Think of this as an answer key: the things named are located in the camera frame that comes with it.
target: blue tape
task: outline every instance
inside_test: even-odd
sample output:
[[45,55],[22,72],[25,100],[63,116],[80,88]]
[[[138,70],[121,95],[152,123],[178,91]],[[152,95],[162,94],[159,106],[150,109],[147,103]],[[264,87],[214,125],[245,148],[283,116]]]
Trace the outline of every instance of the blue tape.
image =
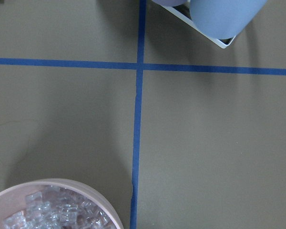
[[133,197],[131,200],[131,209],[130,209],[130,229],[137,228],[141,107],[142,107],[144,43],[145,43],[145,16],[146,16],[146,0],[140,0],[137,73],[136,73],[136,97],[134,105],[134,128],[133,128],[133,172],[132,172]]
[[225,66],[145,63],[143,65],[143,69],[153,70],[153,71],[177,71],[177,72],[200,72],[200,73],[286,75],[286,69],[279,69],[279,68],[251,68],[251,67],[225,67]]
[[72,68],[105,68],[105,69],[137,69],[137,63],[122,62],[94,62],[94,61],[66,61],[66,60],[41,60],[41,59],[13,59],[0,58],[3,65],[72,67]]

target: horizontal blue line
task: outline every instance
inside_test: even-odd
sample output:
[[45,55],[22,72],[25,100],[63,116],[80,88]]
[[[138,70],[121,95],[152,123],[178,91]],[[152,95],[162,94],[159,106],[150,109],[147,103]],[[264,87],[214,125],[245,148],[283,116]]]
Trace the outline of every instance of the horizontal blue line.
[[286,75],[286,69],[145,63],[144,70],[200,73]]
[[14,59],[0,58],[3,65],[72,67],[72,68],[105,68],[105,69],[137,69],[137,63],[123,62],[94,62],[94,61],[66,61],[66,60],[42,60],[42,59]]

